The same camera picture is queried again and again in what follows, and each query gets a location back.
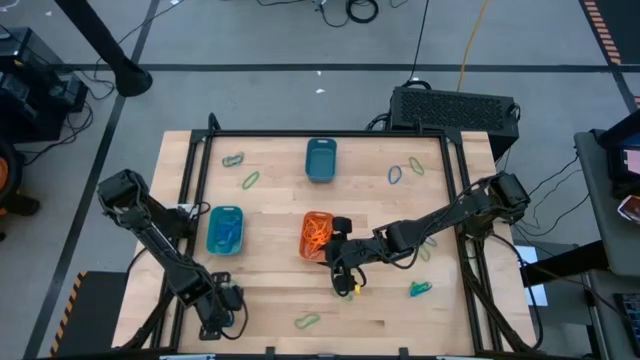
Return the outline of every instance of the orange container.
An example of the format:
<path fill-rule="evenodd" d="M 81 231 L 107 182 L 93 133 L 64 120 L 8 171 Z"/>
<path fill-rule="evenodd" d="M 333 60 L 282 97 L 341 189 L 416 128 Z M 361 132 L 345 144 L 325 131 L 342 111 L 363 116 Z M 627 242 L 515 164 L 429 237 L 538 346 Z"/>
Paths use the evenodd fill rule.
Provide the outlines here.
<path fill-rule="evenodd" d="M 309 211 L 302 221 L 300 235 L 300 256 L 315 262 L 325 261 L 322 246 L 329 242 L 333 234 L 333 215 L 319 211 Z"/>

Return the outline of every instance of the gray floor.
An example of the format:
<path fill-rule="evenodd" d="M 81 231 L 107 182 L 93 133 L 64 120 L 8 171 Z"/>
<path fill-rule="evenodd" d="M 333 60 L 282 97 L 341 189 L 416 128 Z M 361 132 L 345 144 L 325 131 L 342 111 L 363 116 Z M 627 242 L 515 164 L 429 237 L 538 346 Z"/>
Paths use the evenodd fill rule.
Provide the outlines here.
<path fill-rule="evenodd" d="M 150 2 L 91 1 L 116 38 L 144 20 Z M 399 9 L 391 9 L 386 1 L 380 3 L 380 16 L 371 24 L 351 23 L 332 29 L 308 3 L 263 8 L 246 0 L 185 0 L 154 21 L 141 63 L 410 64 L 424 3 L 409 0 Z M 344 18 L 342 4 L 340 0 L 328 2 L 330 21 Z M 419 62 L 459 64 L 480 5 L 474 0 L 431 0 Z M 160 0 L 158 11 L 168 6 L 168 0 Z M 53 0 L 22 0 L 18 6 L 0 13 L 0 23 L 31 26 L 67 62 L 90 64 L 97 59 Z M 123 43 L 127 53 L 132 52 L 137 38 L 138 32 Z M 494 0 L 478 31 L 469 63 L 605 65 L 606 61 L 578 1 Z M 216 113 L 226 129 L 362 129 L 386 110 L 393 87 L 408 76 L 406 71 L 318 74 L 313 70 L 160 71 L 152 75 L 154 85 L 150 91 L 126 100 L 100 178 L 128 167 L 150 181 L 162 133 L 202 128 L 210 111 Z M 99 76 L 109 78 L 110 74 Z M 455 90 L 458 81 L 455 72 L 418 72 L 416 76 L 442 90 Z M 632 92 L 640 94 L 640 74 L 625 74 L 625 80 Z M 97 93 L 105 91 L 100 85 L 92 87 Z M 521 105 L 521 138 L 511 150 L 507 169 L 515 172 L 529 189 L 573 159 L 575 132 L 608 128 L 629 113 L 613 77 L 606 72 L 469 72 L 463 91 L 513 96 Z M 114 100 L 115 95 L 101 102 L 91 101 L 93 126 L 72 145 L 51 151 L 27 168 L 24 189 L 42 201 L 40 213 L 32 218 L 7 217 L 0 222 L 9 235 L 0 243 L 0 289 L 4 290 L 0 293 L 0 308 L 5 309 L 0 315 L 3 358 L 20 358 L 24 354 Z M 82 116 L 86 114 L 74 121 L 82 121 Z M 34 149 L 41 146 L 30 145 Z M 582 177 L 574 175 L 541 206 L 543 227 L 549 227 L 585 194 Z M 583 244 L 597 239 L 587 203 L 539 240 Z M 94 199 L 62 285 L 65 290 L 42 343 L 41 356 L 48 354 L 68 297 L 66 289 L 70 289 L 75 275 L 84 270 L 124 271 L 134 245 L 135 239 L 113 226 L 100 213 Z M 575 340 L 575 331 L 548 331 L 558 335 L 547 336 L 545 348 L 567 355 L 584 353 L 585 341 Z"/>

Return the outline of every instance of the wooden tabletop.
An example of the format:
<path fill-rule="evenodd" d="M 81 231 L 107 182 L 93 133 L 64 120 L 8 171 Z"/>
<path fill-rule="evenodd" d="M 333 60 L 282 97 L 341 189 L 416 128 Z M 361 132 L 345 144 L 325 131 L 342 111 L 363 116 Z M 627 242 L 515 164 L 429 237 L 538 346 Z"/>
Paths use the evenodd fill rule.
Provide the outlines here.
<path fill-rule="evenodd" d="M 151 195 L 165 206 L 178 199 L 190 132 L 166 132 L 151 186 Z M 485 133 L 463 134 L 471 181 L 495 173 Z M 195 309 L 183 322 L 181 352 L 279 354 L 472 355 L 468 313 L 452 229 L 434 236 L 431 259 L 418 260 L 409 270 L 381 263 L 363 266 L 368 284 L 349 302 L 333 293 L 329 270 L 300 258 L 302 219 L 308 211 L 329 212 L 353 220 L 351 238 L 370 237 L 371 229 L 400 219 L 424 216 L 449 203 L 440 145 L 427 138 L 336 138 L 336 177 L 330 184 L 312 184 L 305 175 L 308 138 L 216 137 L 204 200 L 212 206 L 236 205 L 244 212 L 244 245 L 237 256 L 210 255 L 205 248 L 209 216 L 200 221 L 195 260 L 211 271 L 229 271 L 245 289 L 249 323 L 236 341 L 200 341 Z M 222 158 L 245 153 L 242 165 L 224 168 Z M 457 191 L 461 190 L 451 148 Z M 409 157 L 425 169 L 411 171 Z M 390 185 L 389 168 L 402 168 L 401 180 Z M 254 171 L 260 178 L 249 190 L 241 185 Z M 191 182 L 193 201 L 197 170 Z M 496 232 L 511 239 L 507 226 Z M 511 326 L 529 344 L 535 334 L 520 279 L 517 260 L 508 248 L 487 240 L 488 263 L 495 303 Z M 145 254 L 134 266 L 125 292 L 113 345 L 126 342 L 158 301 L 162 268 Z M 409 297 L 412 281 L 433 288 Z M 484 346 L 491 348 L 486 316 L 478 303 Z M 174 307 L 167 312 L 164 344 L 168 343 Z M 320 321 L 304 330 L 296 319 L 318 314 Z M 227 330 L 235 334 L 243 316 Z"/>

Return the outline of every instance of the orange and black tape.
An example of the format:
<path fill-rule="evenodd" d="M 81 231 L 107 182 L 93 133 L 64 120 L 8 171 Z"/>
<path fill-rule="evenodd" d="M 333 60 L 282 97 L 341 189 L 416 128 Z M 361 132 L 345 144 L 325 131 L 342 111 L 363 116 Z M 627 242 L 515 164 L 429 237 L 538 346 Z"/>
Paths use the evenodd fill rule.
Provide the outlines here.
<path fill-rule="evenodd" d="M 609 61 L 616 65 L 620 65 L 620 53 L 618 52 L 618 48 L 611 38 L 609 29 L 607 29 L 607 24 L 605 24 L 604 19 L 602 19 L 602 15 L 600 14 L 600 10 L 598 10 L 598 6 L 596 5 L 595 1 L 585 1 L 584 5 L 589 12 L 589 18 L 591 18 L 593 26 L 595 26 L 596 31 L 598 32 L 598 36 L 600 37 L 600 41 L 604 46 L 604 50 L 609 57 Z"/>
<path fill-rule="evenodd" d="M 76 276 L 76 280 L 73 282 L 73 287 L 71 288 L 71 294 L 69 295 L 69 299 L 67 300 L 67 306 L 64 307 L 64 312 L 62 313 L 62 319 L 60 319 L 60 325 L 58 325 L 58 331 L 56 331 L 56 335 L 53 339 L 53 344 L 51 345 L 51 350 L 49 350 L 49 357 L 54 357 L 58 354 L 58 347 L 60 347 L 60 342 L 62 341 L 62 335 L 64 335 L 64 328 L 67 326 L 69 322 L 69 317 L 71 316 L 71 310 L 73 310 L 73 304 L 76 302 L 76 297 L 78 297 L 78 291 L 80 290 L 80 285 L 82 285 L 82 280 L 87 275 L 86 271 L 78 273 Z"/>

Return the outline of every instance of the teal bin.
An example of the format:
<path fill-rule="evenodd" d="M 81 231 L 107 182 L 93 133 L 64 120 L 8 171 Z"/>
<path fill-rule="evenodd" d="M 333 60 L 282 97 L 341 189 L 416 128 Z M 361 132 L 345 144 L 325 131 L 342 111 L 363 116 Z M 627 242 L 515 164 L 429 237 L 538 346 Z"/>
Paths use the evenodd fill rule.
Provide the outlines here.
<path fill-rule="evenodd" d="M 313 138 L 307 143 L 305 172 L 313 183 L 329 183 L 336 175 L 336 151 L 333 139 Z"/>
<path fill-rule="evenodd" d="M 214 255 L 235 255 L 242 250 L 244 216 L 237 206 L 217 206 L 209 217 L 207 251 Z"/>

